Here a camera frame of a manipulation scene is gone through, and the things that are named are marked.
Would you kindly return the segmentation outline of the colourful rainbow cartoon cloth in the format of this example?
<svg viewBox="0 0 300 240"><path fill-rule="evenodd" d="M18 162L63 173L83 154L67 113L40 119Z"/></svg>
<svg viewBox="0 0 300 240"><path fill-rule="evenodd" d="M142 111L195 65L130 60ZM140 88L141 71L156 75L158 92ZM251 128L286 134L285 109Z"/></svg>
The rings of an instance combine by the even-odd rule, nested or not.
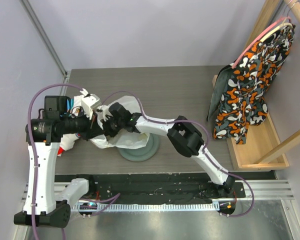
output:
<svg viewBox="0 0 300 240"><path fill-rule="evenodd" d="M60 140L58 150L59 156L61 156L63 152L72 149L76 140L82 139L80 132L84 130L86 122L89 120L82 108L82 98L83 95L81 94L67 100L66 112L61 116L61 119L65 120L66 133L63 134ZM99 126L103 129L101 122L98 121L96 111L93 113L91 120L97 120Z"/></svg>

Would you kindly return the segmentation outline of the grey-blue round plate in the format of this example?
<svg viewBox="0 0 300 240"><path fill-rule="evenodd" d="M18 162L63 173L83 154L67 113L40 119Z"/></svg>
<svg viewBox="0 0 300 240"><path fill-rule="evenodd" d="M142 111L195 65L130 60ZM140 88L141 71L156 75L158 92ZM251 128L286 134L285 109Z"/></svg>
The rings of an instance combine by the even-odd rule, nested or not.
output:
<svg viewBox="0 0 300 240"><path fill-rule="evenodd" d="M150 134L149 140L144 147L137 149L118 148L120 155L131 162L144 162L152 158L160 147L158 135Z"/></svg>

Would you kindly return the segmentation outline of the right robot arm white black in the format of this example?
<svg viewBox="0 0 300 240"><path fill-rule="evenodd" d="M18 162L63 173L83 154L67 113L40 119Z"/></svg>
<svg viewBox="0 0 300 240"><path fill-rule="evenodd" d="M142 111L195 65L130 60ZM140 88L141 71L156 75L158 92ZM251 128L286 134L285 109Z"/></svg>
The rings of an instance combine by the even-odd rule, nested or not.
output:
<svg viewBox="0 0 300 240"><path fill-rule="evenodd" d="M210 153L208 143L193 121L181 115L176 119L149 118L141 112L131 113L118 102L113 103L108 111L101 121L106 136L113 138L121 130L126 130L167 137L180 155L194 159L203 168L220 197L226 198L233 193L235 177Z"/></svg>

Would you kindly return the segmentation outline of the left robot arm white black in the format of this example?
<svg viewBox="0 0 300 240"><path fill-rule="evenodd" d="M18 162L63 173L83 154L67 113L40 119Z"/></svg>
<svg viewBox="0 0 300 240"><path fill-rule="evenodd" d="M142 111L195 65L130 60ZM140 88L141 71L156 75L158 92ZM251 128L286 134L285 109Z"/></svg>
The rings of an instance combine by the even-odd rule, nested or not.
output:
<svg viewBox="0 0 300 240"><path fill-rule="evenodd" d="M23 210L14 215L16 225L65 228L71 208L83 197L92 199L97 192L91 175L74 178L59 194L55 195L55 168L62 137L79 134L90 140L103 134L95 113L100 99L94 94L81 98L80 112L71 112L74 102L67 96L46 96L42 117L31 119L26 126L30 170L28 191Z"/></svg>

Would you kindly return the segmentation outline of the white plastic bag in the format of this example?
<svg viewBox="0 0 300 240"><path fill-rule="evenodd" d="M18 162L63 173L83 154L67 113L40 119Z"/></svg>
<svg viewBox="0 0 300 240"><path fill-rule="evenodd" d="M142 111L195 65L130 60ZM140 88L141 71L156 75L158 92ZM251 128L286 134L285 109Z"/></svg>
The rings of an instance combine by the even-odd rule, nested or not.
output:
<svg viewBox="0 0 300 240"><path fill-rule="evenodd" d="M131 113L139 113L141 111L137 100L133 96L122 96L121 98L111 102L107 106L110 107L116 102L121 104L126 110L130 111ZM127 130L122 129L115 137L100 135L90 139L90 141L100 149L112 147L123 149L139 149L146 146L149 137L149 133L128 132Z"/></svg>

